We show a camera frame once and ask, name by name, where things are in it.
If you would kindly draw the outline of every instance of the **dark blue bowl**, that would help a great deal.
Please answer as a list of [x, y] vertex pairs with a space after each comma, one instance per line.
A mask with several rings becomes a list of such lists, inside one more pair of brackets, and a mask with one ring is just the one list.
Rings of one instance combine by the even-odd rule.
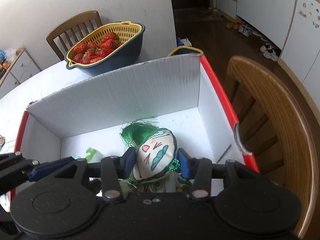
[[137, 24], [141, 25], [142, 30], [125, 44], [121, 45], [110, 57], [88, 67], [82, 67], [79, 65], [69, 67], [69, 61], [64, 57], [64, 60], [67, 62], [67, 69], [73, 69], [76, 67], [90, 76], [97, 76], [105, 72], [132, 65], [140, 55], [143, 33], [146, 29], [143, 24]]

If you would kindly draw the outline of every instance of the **basket of strawberries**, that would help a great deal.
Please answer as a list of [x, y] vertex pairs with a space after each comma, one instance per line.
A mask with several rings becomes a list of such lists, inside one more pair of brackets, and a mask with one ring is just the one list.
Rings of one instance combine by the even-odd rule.
[[99, 75], [131, 65], [140, 55], [144, 31], [143, 24], [130, 21], [103, 25], [67, 52], [67, 69]]

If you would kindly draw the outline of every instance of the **white drawer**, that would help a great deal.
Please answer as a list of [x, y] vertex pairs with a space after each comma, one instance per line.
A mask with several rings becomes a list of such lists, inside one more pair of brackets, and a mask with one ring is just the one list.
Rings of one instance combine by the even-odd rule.
[[33, 77], [35, 74], [38, 74], [39, 72], [40, 71], [37, 68], [37, 66], [33, 63], [33, 61], [31, 61], [30, 64], [28, 65], [26, 71], [23, 73], [23, 75], [20, 79], [20, 83], [25, 82], [30, 77]]
[[11, 90], [16, 88], [18, 85], [19, 82], [10, 73], [8, 73], [0, 87], [0, 98], [3, 98], [6, 94], [8, 94]]
[[28, 54], [24, 51], [11, 69], [11, 73], [16, 79], [20, 80], [30, 62], [31, 58], [29, 58]]

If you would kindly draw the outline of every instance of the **white wall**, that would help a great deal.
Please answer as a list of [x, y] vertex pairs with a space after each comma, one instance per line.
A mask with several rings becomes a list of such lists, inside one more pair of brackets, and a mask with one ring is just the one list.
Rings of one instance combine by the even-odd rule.
[[45, 40], [48, 33], [88, 10], [97, 10], [103, 24], [143, 23], [140, 61], [166, 57], [176, 47], [171, 0], [0, 0], [0, 49], [25, 47], [45, 69], [59, 62]]

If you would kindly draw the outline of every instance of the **white table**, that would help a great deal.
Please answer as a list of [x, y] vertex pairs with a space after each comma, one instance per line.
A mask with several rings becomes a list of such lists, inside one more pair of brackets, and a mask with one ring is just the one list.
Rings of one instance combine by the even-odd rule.
[[23, 82], [1, 98], [0, 134], [5, 137], [6, 143], [0, 154], [13, 151], [23, 112], [30, 102], [88, 78], [88, 74], [77, 68], [67, 70], [66, 62], [61, 61]]

